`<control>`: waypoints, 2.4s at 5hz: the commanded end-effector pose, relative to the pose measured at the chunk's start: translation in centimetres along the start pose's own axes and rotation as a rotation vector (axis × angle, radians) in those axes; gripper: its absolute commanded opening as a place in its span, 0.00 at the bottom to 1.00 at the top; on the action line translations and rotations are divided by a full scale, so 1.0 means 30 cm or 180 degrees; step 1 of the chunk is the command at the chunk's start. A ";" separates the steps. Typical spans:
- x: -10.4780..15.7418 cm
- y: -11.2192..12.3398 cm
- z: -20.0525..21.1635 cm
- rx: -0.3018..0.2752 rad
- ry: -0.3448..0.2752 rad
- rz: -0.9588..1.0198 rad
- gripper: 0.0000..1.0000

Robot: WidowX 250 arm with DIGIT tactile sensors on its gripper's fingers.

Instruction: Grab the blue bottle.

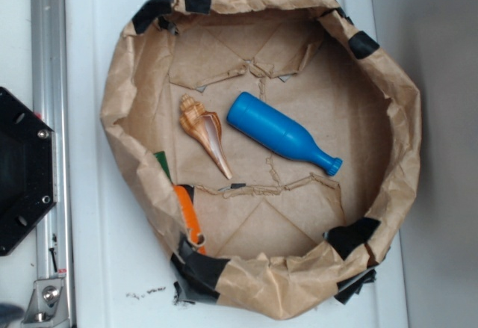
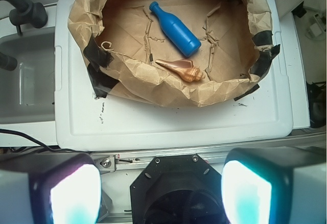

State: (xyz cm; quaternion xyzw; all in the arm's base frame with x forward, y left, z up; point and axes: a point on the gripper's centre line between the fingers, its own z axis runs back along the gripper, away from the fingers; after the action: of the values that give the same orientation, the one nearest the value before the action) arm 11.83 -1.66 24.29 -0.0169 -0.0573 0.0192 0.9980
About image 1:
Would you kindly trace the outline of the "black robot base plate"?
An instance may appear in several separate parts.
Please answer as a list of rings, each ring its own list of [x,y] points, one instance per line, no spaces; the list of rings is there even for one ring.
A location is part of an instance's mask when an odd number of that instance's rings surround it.
[[[1,255],[11,254],[55,204],[54,132],[1,88]]]

